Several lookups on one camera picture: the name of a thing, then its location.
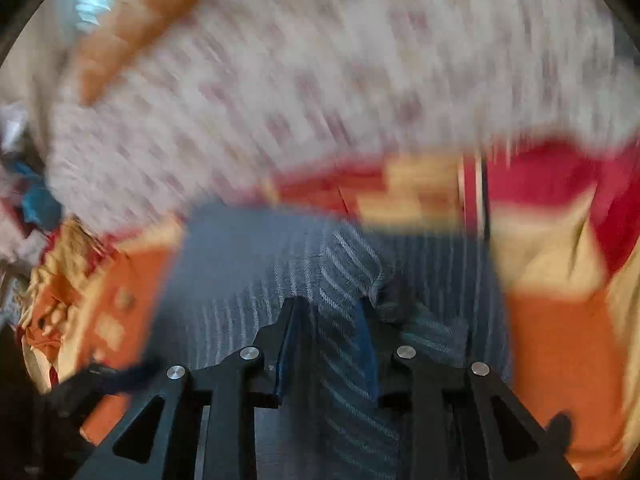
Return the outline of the grey striped knit sweater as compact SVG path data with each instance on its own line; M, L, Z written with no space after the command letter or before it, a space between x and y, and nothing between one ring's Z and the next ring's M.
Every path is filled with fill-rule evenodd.
M285 209L199 206L168 275L146 352L198 370L249 344L301 296L293 385L256 417L263 479L390 479L399 426L370 398L359 361L363 299L401 338L454 366L486 363L510 382L502 292L474 236L364 230Z

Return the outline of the blue plastic bag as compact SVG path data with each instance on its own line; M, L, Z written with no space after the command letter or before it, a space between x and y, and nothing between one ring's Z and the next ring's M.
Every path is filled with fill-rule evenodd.
M60 202L49 190L42 174L32 169L26 162L10 162L10 171L18 177L17 211L21 220L29 228L43 233L54 231L63 217Z

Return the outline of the floral white bed quilt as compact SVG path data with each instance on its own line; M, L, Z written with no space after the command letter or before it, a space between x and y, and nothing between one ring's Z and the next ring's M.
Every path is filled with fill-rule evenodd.
M600 151L639 129L639 71L601 0L198 0L90 106L78 44L47 179L97 230L352 152L554 127Z

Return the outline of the beige curtain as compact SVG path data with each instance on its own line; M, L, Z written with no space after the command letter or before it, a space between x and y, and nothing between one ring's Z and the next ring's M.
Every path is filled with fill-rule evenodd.
M44 0L1 65L1 102L26 106L41 159L49 155L49 113L77 39L76 22L75 0Z

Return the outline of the orange checkered pillow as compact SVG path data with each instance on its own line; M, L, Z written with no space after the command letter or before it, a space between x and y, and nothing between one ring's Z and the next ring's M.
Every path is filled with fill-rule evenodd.
M183 18L198 0L115 0L98 26L79 41L74 57L76 91L94 104L134 58Z

